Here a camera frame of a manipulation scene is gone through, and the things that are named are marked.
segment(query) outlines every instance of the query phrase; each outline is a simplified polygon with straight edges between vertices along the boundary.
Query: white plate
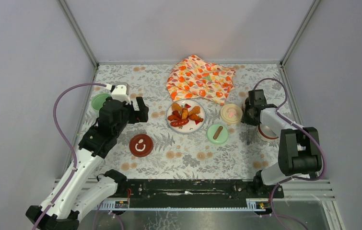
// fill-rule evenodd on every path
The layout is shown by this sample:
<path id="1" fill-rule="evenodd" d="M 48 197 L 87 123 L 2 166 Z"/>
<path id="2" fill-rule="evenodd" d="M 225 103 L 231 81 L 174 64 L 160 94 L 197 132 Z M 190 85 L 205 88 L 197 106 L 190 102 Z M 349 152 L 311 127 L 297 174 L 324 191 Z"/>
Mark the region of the white plate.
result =
<path id="1" fill-rule="evenodd" d="M 186 134 L 186 133 L 192 133 L 192 132 L 195 132 L 195 131 L 197 131 L 198 129 L 200 129 L 200 128 L 203 126 L 203 123 L 206 122 L 205 110 L 203 109 L 203 107 L 202 107 L 199 103 L 197 103 L 197 102 L 195 102 L 195 101 L 193 101 L 193 100 L 179 100 L 179 101 L 177 101 L 176 103 L 178 103 L 178 105 L 182 106 L 183 108 L 185 107 L 185 104 L 190 105 L 191 107 L 188 109 L 189 111 L 190 111 L 193 107 L 199 106 L 199 107 L 200 107 L 200 113 L 197 114 L 197 115 L 198 115 L 199 117 L 203 118 L 203 122 L 199 122 L 199 124 L 196 125 L 196 124 L 195 124 L 195 121 L 189 120 L 188 124 L 186 124 L 186 125 L 184 125 L 184 126 L 172 127 L 172 126 L 170 125 L 171 121 L 169 121 L 169 120 L 167 119 L 167 117 L 168 117 L 169 115 L 171 115 L 171 114 L 172 114 L 172 111 L 173 111 L 172 108 L 171 108 L 171 106 L 170 106 L 170 107 L 168 108 L 168 110 L 167 110 L 167 116 L 165 117 L 165 119 L 167 120 L 168 126 L 171 127 L 171 129 L 175 130 L 175 131 L 178 132 L 178 133 L 185 133 L 185 134 Z"/>

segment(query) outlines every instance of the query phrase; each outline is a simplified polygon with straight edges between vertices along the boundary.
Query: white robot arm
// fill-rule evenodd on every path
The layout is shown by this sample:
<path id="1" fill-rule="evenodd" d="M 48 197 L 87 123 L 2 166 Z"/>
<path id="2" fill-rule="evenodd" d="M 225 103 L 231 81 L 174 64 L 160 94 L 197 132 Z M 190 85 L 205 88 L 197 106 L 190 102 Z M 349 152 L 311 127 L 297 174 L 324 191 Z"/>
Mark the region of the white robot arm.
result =
<path id="1" fill-rule="evenodd" d="M 78 197 L 91 173 L 117 144 L 117 138 L 125 126 L 148 121 L 149 109 L 143 98 L 136 98 L 139 110 L 135 111 L 128 97 L 127 84 L 108 85 L 107 88 L 111 89 L 111 97 L 106 99 L 96 122 L 79 142 L 76 168 L 73 168 L 71 163 L 51 194 L 39 206 L 30 206 L 26 212 L 26 216 L 33 223 L 42 215 L 37 226 L 41 230 L 75 230 L 83 217 L 97 204 L 115 194 L 118 189 L 124 190 L 120 185 L 124 184 L 126 177 L 110 170 L 97 184 Z M 51 203 L 68 180 L 68 185 L 57 200 Z"/>
<path id="2" fill-rule="evenodd" d="M 293 122 L 288 122 L 290 119 L 277 114 L 275 105 L 267 104 L 263 90 L 252 90 L 248 95 L 242 122 L 253 126 L 264 124 L 280 137 L 278 162 L 257 172 L 255 180 L 264 185 L 273 185 L 297 174 L 319 171 L 322 168 L 322 158 L 316 145 L 303 132 L 292 126 Z M 299 124 L 296 126 L 308 132 L 316 141 L 319 140 L 315 128 L 304 128 Z"/>

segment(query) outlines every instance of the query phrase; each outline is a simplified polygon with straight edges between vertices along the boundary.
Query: floral cloth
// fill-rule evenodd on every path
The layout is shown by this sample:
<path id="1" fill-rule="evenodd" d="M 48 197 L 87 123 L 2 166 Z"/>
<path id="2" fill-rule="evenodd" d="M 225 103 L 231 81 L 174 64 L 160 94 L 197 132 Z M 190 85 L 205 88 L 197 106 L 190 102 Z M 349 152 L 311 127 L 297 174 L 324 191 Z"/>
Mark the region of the floral cloth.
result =
<path id="1" fill-rule="evenodd" d="M 174 66 L 167 89 L 173 101 L 203 97 L 224 105 L 234 89 L 232 77 L 236 70 L 209 63 L 191 55 Z"/>

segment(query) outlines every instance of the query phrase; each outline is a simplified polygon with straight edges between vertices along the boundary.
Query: white wall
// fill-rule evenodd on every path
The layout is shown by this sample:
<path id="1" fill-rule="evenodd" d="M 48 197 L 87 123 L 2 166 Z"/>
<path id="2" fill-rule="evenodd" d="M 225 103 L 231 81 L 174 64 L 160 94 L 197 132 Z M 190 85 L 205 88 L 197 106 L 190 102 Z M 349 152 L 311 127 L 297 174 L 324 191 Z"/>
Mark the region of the white wall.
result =
<path id="1" fill-rule="evenodd" d="M 67 0 L 100 62 L 280 60 L 312 0 Z"/>
<path id="2" fill-rule="evenodd" d="M 92 72 L 57 1 L 0 0 L 0 230 L 31 229 L 25 211 L 49 194 L 68 154 L 53 103 L 67 87 L 90 82 Z M 59 106 L 69 139 L 85 92 Z"/>
<path id="3" fill-rule="evenodd" d="M 322 1 L 287 64 L 348 230 L 362 229 L 362 0 Z"/>

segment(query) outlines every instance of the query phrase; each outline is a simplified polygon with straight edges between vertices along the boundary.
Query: floral tablecloth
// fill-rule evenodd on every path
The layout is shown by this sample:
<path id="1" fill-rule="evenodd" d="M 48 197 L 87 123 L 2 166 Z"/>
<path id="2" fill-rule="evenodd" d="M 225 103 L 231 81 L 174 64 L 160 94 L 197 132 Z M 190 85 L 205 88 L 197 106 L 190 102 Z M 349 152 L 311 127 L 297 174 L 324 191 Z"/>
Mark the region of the floral tablecloth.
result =
<path id="1" fill-rule="evenodd" d="M 226 104 L 242 105 L 247 92 L 262 78 L 280 78 L 276 64 L 225 65 L 236 68 L 233 78 L 235 90 Z M 222 106 L 206 99 L 195 99 L 206 112 L 205 124 L 192 134 L 179 134 L 166 122 L 166 111 L 172 100 L 165 87 L 173 65 L 101 65 L 95 82 L 114 84 L 127 82 L 130 97 L 142 96 L 150 108 L 148 123 L 127 125 L 117 145 L 109 152 L 104 163 L 93 175 L 115 169 L 128 178 L 139 179 L 252 179 L 254 174 L 277 162 L 279 139 L 271 142 L 261 140 L 255 128 L 245 124 L 227 126 L 229 139 L 221 146 L 211 144 L 206 130 L 212 124 L 224 124 L 219 112 Z M 284 91 L 278 83 L 265 81 L 260 84 L 268 103 L 279 105 L 284 100 Z M 106 92 L 94 87 L 92 96 Z M 281 111 L 292 118 L 288 104 Z M 96 113 L 90 105 L 79 133 L 79 140 L 94 123 Z M 143 158 L 134 157 L 128 148 L 133 136 L 144 133 L 154 142 L 153 151 Z"/>

